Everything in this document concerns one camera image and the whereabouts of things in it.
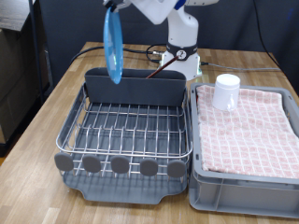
black cable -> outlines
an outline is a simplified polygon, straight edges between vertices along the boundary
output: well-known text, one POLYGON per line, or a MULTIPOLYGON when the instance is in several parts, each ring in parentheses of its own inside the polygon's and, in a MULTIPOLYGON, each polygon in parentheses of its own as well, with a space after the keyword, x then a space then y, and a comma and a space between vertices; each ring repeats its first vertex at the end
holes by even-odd
POLYGON ((149 57, 149 53, 150 53, 150 49, 153 48, 153 47, 156 47, 156 46, 166 46, 166 44, 155 44, 155 45, 150 45, 148 48, 147 48, 147 51, 146 51, 146 55, 147 55, 147 58, 153 62, 153 63, 160 63, 160 60, 153 60, 149 57))
POLYGON ((35 54, 36 54, 36 68, 37 68, 37 76, 38 76, 38 88, 40 94, 40 103, 43 105, 45 102, 44 99, 44 92, 43 92, 43 83, 41 79, 41 71, 40 71, 40 64, 39 64, 39 51, 38 51, 38 44, 37 44, 37 35, 36 35, 36 19, 35 19, 35 10, 33 0, 29 0, 29 10, 31 16, 31 23, 32 23, 32 33, 34 37, 34 44, 35 44, 35 54))
MULTIPOLYGON (((78 56, 80 56, 80 55, 82 55, 82 54, 84 54, 84 53, 86 53, 86 52, 88 52, 88 51, 94 50, 94 49, 103 49, 103 48, 104 48, 104 46, 99 46, 99 47, 94 47, 94 48, 90 48, 90 49, 85 49, 85 50, 83 50, 82 52, 76 54, 76 55, 72 58, 72 60, 71 60, 71 62, 70 62, 70 64, 69 64, 69 66, 72 64, 73 61, 75 61, 75 59, 76 59, 78 56)), ((132 53, 152 54, 152 51, 148 51, 148 50, 147 50, 147 51, 144 51, 144 50, 125 49, 125 48, 123 48, 123 50, 128 51, 128 52, 132 52, 132 53)))
POLYGON ((275 59, 271 56, 271 54, 269 53, 269 51, 267 50, 267 48, 264 45, 262 32, 261 32, 261 26, 260 26, 260 20, 259 20, 259 13, 258 13, 258 8, 256 7, 255 0, 253 0, 253 5, 254 5, 254 9, 255 9, 256 21, 257 21, 257 25, 258 25, 259 36, 260 36, 260 40, 261 40, 261 43, 262 43, 262 46, 263 46, 263 50, 267 53, 267 55, 270 57, 270 59, 272 59, 272 61, 278 66, 278 68, 281 70, 281 72, 284 73, 284 71, 280 67, 279 63, 277 63, 277 61, 275 61, 275 59))

gray plastic bin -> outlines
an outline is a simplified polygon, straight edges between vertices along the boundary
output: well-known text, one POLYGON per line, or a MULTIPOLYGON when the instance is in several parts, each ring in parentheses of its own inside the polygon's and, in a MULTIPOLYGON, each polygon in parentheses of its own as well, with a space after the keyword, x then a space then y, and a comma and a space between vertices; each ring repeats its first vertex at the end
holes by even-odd
MULTIPOLYGON (((198 210, 299 217, 299 180, 253 175, 234 175, 202 170, 198 130, 196 88, 206 83, 191 85, 193 158, 189 185, 189 200, 198 210)), ((299 110, 291 94, 281 88, 241 86, 245 89, 277 92, 282 95, 283 108, 290 124, 299 135, 299 110)))

wooden table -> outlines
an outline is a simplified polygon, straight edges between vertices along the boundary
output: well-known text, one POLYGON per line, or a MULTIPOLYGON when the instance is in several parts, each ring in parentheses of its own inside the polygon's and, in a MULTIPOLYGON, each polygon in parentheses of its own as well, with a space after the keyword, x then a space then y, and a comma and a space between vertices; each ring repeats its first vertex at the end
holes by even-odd
MULTIPOLYGON (((87 43, 84 48, 100 45, 87 43)), ((199 49, 198 52, 204 62, 248 68, 275 67, 261 52, 217 49, 199 49)), ((299 223, 287 218, 196 211, 189 204, 187 190, 165 197, 157 205, 142 205, 88 202, 79 191, 69 189, 54 164, 54 155, 58 152, 55 139, 78 94, 85 72, 98 66, 106 66, 102 49, 90 51, 73 62, 1 166, 0 223, 299 223)), ((149 63, 144 54, 125 52, 124 67, 156 69, 157 64, 149 63)), ((288 89, 299 103, 298 96, 281 72, 232 72, 212 66, 203 66, 202 69, 203 76, 192 82, 215 82, 217 75, 229 72, 238 75, 243 85, 288 89)))

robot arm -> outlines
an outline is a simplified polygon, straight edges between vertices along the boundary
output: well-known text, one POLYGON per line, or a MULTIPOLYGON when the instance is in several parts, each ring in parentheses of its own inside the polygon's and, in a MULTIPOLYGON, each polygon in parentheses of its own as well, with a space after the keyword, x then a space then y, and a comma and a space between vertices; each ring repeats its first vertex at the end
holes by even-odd
POLYGON ((201 76, 200 57, 197 53, 198 21, 185 12, 185 6, 201 7, 218 3, 219 0, 123 0, 115 10, 135 5, 153 24, 168 19, 167 51, 162 65, 175 56, 178 60, 165 69, 179 71, 187 80, 201 76))

wire dish rack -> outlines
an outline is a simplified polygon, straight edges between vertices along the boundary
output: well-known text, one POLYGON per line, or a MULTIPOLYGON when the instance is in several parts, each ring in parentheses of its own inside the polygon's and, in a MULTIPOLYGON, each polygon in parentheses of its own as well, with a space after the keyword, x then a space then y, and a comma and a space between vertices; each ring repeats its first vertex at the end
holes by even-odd
POLYGON ((56 166, 87 200, 159 203, 187 187, 192 154, 182 106, 91 103, 85 84, 57 137, 56 166))

